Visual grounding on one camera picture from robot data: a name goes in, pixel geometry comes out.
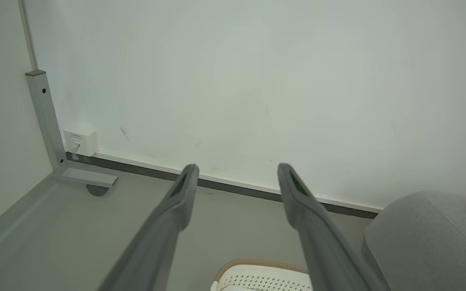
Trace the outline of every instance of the caster wheel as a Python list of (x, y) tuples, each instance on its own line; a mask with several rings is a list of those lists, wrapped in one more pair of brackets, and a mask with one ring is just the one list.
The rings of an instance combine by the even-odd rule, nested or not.
[(109, 188), (94, 186), (94, 185), (89, 185), (89, 184), (87, 184), (85, 188), (89, 191), (89, 193), (91, 193), (91, 195), (96, 196), (96, 197), (103, 196), (105, 193), (107, 193), (107, 190), (109, 190)]

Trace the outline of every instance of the gray upholstered stool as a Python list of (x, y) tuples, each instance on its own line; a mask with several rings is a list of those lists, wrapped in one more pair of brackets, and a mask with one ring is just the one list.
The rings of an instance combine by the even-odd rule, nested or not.
[(362, 253), (387, 287), (466, 290), (466, 197), (414, 193), (366, 228)]

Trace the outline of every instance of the metal frame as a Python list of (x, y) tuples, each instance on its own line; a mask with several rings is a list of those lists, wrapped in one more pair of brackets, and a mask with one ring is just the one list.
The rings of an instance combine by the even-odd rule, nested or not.
[(72, 167), (74, 162), (68, 160), (62, 143), (61, 131), (57, 122), (46, 72), (42, 70), (28, 72), (26, 73), (26, 81), (28, 82), (35, 114), (37, 114), (39, 127), (44, 138), (46, 151), (48, 151), (48, 157), (53, 168), (53, 177), (92, 186), (87, 187), (87, 189), (96, 196), (101, 196), (102, 192), (105, 193), (111, 189), (118, 180), (118, 176), (76, 169)]

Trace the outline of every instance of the wall outlet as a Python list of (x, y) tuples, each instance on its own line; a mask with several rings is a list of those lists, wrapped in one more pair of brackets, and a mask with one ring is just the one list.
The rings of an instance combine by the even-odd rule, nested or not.
[(74, 149), (79, 145), (77, 149), (71, 150), (71, 153), (92, 156), (98, 151), (96, 131), (64, 131), (64, 138), (67, 149)]

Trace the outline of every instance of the white laundry basket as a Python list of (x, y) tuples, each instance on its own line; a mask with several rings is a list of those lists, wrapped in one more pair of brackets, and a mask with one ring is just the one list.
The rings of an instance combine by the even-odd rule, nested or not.
[(270, 260), (237, 259), (215, 276), (211, 291), (312, 291), (307, 269)]

